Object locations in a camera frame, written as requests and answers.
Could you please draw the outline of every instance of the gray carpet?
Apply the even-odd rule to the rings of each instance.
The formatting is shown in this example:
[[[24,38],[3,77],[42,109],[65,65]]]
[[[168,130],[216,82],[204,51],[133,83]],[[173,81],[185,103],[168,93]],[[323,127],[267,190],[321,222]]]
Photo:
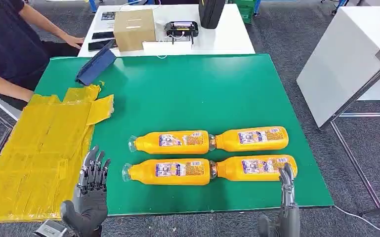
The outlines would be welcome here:
[[[83,2],[36,0],[32,5],[76,36],[85,35],[93,18]],[[271,55],[335,204],[358,213],[374,205],[333,131],[317,129],[296,84],[298,74],[332,19],[332,9],[329,1],[263,2],[259,16],[247,25],[247,30],[256,52]],[[41,31],[40,35],[45,40],[55,40]],[[367,103],[365,108],[377,111],[380,103]],[[380,196],[380,119],[340,118],[337,124]],[[380,237],[380,231],[335,208],[303,209],[300,213],[303,237]],[[109,218],[103,236],[250,237],[257,236],[260,214],[275,219],[277,211]],[[380,226],[380,217],[370,220]],[[29,236],[38,226],[39,223],[0,224],[0,237]]]

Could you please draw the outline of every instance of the white paper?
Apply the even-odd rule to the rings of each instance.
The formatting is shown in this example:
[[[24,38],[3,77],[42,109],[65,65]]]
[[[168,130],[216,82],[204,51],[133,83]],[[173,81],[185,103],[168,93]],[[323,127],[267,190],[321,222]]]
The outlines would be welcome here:
[[[96,16],[96,24],[94,32],[105,32],[114,30],[114,18],[116,17],[115,11],[106,11],[101,16]]]
[[[184,55],[191,51],[191,41],[143,42],[143,50],[150,55]]]

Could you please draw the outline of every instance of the black case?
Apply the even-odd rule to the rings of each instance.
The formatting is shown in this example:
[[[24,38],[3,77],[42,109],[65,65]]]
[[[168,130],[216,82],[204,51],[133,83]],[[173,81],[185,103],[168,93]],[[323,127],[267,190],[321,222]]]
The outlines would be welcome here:
[[[219,24],[226,0],[199,0],[200,25],[206,29],[215,29]]]

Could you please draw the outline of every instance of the black shirt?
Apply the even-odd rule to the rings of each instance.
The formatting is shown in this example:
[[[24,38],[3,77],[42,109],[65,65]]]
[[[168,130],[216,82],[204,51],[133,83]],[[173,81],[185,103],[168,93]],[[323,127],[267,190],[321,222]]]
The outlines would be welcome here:
[[[19,15],[23,7],[22,0],[0,0],[0,77],[14,84],[49,62],[39,36]]]

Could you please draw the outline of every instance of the yellow tape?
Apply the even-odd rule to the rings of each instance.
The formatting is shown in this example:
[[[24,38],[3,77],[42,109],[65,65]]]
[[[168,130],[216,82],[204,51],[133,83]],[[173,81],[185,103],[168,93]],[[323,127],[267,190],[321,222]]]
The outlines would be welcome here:
[[[94,124],[109,118],[114,96],[96,100],[100,87],[34,95],[0,154],[0,222],[60,219],[71,199]]]

